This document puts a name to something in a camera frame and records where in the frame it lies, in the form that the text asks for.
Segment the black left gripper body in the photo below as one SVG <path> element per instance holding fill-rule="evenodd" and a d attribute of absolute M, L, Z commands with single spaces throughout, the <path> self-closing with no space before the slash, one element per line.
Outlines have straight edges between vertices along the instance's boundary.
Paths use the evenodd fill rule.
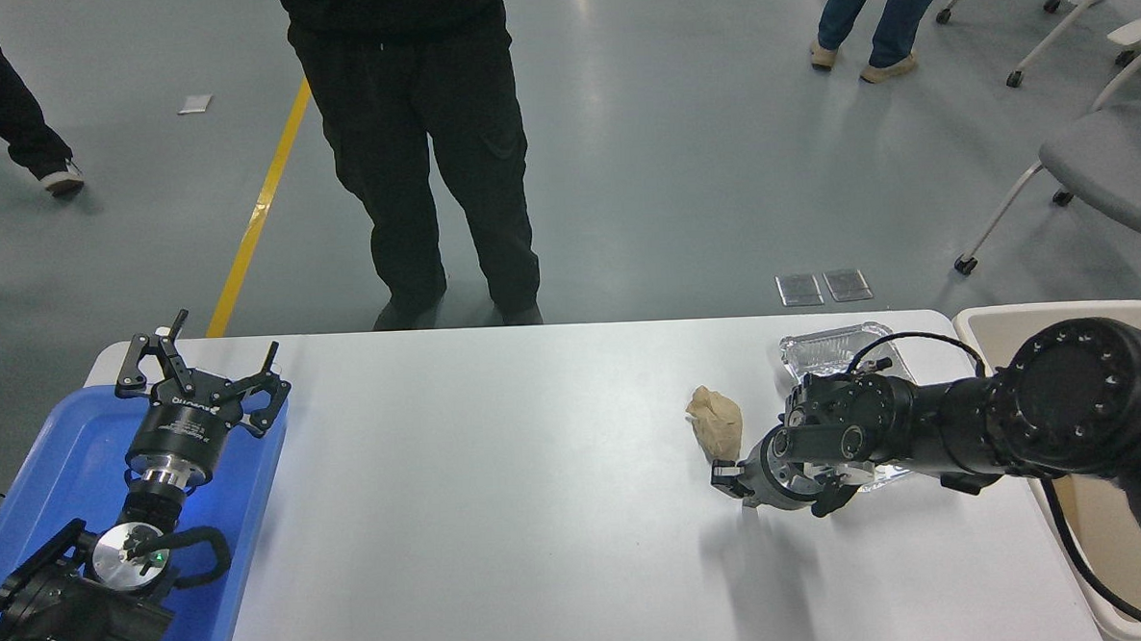
<path fill-rule="evenodd" d="M 213 399 L 215 393 L 227 393 L 230 379 L 199 371 L 191 376 L 191 391 L 176 378 L 151 388 L 146 417 L 126 455 L 133 471 L 144 473 L 167 456 L 191 463 L 195 473 L 210 473 L 218 466 L 230 425 L 241 416 L 240 407 Z"/>

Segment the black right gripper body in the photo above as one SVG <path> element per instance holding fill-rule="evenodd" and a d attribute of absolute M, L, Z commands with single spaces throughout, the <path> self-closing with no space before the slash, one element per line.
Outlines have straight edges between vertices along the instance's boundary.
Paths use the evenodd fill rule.
<path fill-rule="evenodd" d="M 830 466 L 806 466 L 780 456 L 787 436 L 786 425 L 774 427 L 755 448 L 748 449 L 746 459 L 739 460 L 741 488 L 747 492 L 741 496 L 743 508 L 767 505 L 783 512 L 799 511 L 812 506 L 822 490 L 835 480 Z"/>

